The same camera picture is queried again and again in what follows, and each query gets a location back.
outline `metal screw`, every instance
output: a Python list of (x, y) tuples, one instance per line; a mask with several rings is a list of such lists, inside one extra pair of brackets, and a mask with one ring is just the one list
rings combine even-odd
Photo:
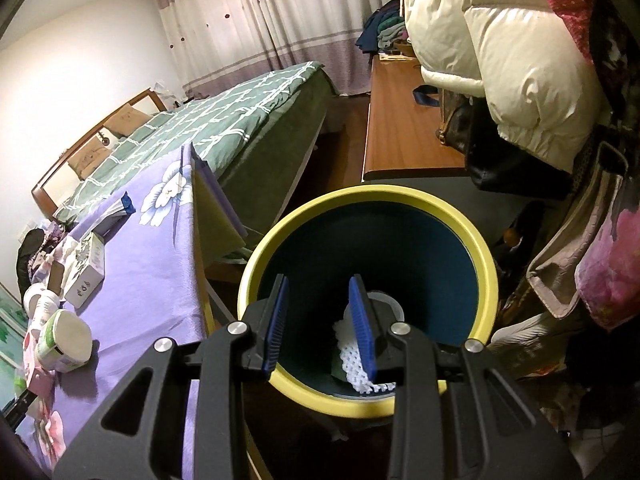
[(229, 331), (230, 334), (238, 335), (238, 334), (245, 333), (247, 326), (246, 326), (246, 323), (242, 321), (234, 321), (228, 327), (226, 327), (226, 329)]
[(484, 349), (484, 345), (478, 339), (467, 339), (465, 341), (465, 350), (472, 354), (477, 354)]
[(411, 332), (411, 327), (407, 323), (397, 322), (391, 325), (391, 332), (396, 335), (407, 335)]
[(174, 342), (171, 341), (168, 337), (161, 337), (160, 339), (156, 340), (156, 342), (154, 343), (154, 349), (157, 352), (166, 352), (173, 345), (174, 345)]

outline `wooden desk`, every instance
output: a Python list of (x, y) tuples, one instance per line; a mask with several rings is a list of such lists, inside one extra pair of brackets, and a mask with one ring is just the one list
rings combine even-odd
[(363, 180), (464, 176), (465, 157), (435, 136), (440, 110), (416, 104), (420, 64), (373, 60)]

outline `white puffer jacket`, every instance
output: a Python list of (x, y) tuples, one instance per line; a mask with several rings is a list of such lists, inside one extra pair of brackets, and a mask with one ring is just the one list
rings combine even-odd
[(486, 97), (500, 136), (572, 172), (604, 97), (546, 0), (405, 0), (425, 82)]

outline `bucket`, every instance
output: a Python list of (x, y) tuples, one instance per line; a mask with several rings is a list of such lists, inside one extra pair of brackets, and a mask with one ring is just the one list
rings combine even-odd
[(363, 277), (404, 310), (432, 340), (486, 342), (498, 285), (489, 249), (457, 209), (401, 186), (357, 186), (321, 196), (278, 222), (256, 247), (242, 276), (240, 317), (289, 278), (289, 309), (270, 382), (295, 402), (327, 415), (390, 416), (387, 392), (361, 396), (332, 376), (333, 324), (348, 303), (348, 282)]

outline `window curtain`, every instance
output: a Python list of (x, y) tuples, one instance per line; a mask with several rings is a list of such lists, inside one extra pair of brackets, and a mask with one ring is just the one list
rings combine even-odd
[(354, 45), (389, 0), (156, 0), (188, 96), (216, 95), (270, 70), (319, 61), (341, 93), (370, 90)]

